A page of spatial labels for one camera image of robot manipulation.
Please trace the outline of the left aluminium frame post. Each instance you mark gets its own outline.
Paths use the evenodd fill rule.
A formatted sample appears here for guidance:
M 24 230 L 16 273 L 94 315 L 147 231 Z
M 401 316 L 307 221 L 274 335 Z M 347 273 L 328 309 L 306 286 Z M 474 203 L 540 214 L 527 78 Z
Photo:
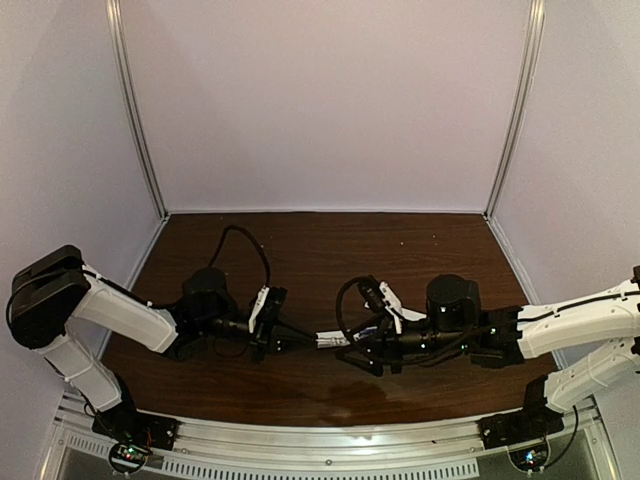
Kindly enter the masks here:
M 105 5 L 116 70 L 140 170 L 155 214 L 160 220 L 165 220 L 169 216 L 169 212 L 164 202 L 144 131 L 128 56 L 121 2 L 118 0 L 107 0 Z

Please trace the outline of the aluminium frame post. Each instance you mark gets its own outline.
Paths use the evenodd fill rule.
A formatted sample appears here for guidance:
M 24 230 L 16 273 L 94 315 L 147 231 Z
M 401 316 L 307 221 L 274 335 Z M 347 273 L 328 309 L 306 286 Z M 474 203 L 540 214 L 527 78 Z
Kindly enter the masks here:
M 160 220 L 165 220 L 169 216 L 169 212 L 164 202 L 144 131 L 128 56 L 121 2 L 118 0 L 107 0 L 105 5 L 116 70 L 140 170 L 155 214 Z
M 501 194 L 506 185 L 508 172 L 516 152 L 517 142 L 524 124 L 528 99 L 533 88 L 537 65 L 539 62 L 545 27 L 545 17 L 546 2 L 544 0 L 530 1 L 523 53 L 513 105 L 504 143 L 501 149 L 498 168 L 484 211 L 484 216 L 487 221 L 491 221 L 496 214 Z

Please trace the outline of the right aluminium frame post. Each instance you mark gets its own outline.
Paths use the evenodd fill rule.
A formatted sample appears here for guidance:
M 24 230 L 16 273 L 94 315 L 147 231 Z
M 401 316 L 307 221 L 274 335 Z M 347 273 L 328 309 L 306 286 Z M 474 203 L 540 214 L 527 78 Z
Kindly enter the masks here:
M 539 62 L 545 27 L 545 17 L 546 2 L 544 0 L 530 1 L 523 53 L 513 105 L 504 143 L 501 149 L 498 168 L 484 211 L 484 216 L 487 221 L 491 221 L 496 214 L 501 194 L 506 185 L 508 172 L 516 152 L 517 142 L 524 124 L 528 99 L 533 88 L 537 65 Z

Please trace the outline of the white remote back cover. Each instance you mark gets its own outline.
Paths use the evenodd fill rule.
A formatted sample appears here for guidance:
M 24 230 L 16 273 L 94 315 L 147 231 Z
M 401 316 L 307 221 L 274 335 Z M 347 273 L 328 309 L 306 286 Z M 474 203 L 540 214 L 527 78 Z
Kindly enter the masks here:
M 401 309 L 401 315 L 406 321 L 422 321 L 427 319 L 427 315 L 424 312 L 414 311 L 408 308 Z

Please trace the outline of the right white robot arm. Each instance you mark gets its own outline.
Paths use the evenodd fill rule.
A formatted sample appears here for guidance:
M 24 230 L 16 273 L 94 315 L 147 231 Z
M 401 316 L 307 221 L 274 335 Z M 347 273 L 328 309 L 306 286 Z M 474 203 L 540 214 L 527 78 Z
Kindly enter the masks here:
M 347 281 L 335 301 L 346 343 L 338 360 L 374 376 L 435 366 L 461 355 L 484 368 L 519 365 L 551 351 L 599 342 L 598 349 L 527 387 L 524 411 L 563 414 L 639 368 L 639 278 L 549 305 L 481 307 L 479 286 L 443 274 L 426 287 L 426 311 L 403 309 L 373 276 Z

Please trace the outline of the front aluminium rail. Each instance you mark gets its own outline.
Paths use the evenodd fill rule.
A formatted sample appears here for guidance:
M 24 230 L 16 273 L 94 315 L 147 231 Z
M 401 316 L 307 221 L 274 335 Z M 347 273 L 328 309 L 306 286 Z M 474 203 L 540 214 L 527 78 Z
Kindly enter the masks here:
M 396 425 L 277 427 L 177 418 L 173 449 L 154 448 L 137 474 L 119 474 L 107 458 L 115 443 L 93 432 L 83 401 L 65 394 L 36 479 L 621 479 L 593 400 L 551 434 L 542 473 L 515 468 L 518 447 L 485 449 L 480 416 Z

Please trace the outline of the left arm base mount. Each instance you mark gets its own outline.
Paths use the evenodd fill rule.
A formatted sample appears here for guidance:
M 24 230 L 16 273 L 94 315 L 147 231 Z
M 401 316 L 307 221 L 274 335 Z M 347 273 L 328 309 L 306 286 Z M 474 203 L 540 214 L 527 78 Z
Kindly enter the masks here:
M 177 436 L 177 419 L 136 412 L 131 417 L 98 412 L 92 431 L 115 441 L 109 448 L 107 461 L 122 475 L 140 471 L 157 453 L 172 451 Z

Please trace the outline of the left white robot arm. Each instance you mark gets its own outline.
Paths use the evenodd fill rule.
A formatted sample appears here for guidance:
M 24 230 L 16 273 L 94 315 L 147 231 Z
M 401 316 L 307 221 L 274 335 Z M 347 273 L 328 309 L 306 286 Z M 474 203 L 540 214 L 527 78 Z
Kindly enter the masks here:
M 144 301 L 89 267 L 64 245 L 12 279 L 6 321 L 13 339 L 34 350 L 98 412 L 125 406 L 125 387 L 72 332 L 70 321 L 97 324 L 162 356 L 185 360 L 216 339 L 244 342 L 254 361 L 288 346 L 314 346 L 317 336 L 284 321 L 284 288 L 263 286 L 241 310 L 226 275 L 207 266 L 182 285 L 169 304 Z

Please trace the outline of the white remote control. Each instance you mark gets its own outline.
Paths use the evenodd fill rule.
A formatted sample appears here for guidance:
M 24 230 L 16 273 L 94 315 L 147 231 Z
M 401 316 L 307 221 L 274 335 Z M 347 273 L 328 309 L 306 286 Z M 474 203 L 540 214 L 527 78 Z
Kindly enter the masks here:
M 366 348 L 367 350 L 369 350 L 369 347 L 368 347 L 369 339 L 374 337 L 375 335 L 372 335 L 356 343 L 361 344 L 363 348 Z M 316 332 L 315 338 L 317 339 L 318 349 L 347 347 L 351 344 L 349 339 L 345 337 L 344 333 L 341 330 Z

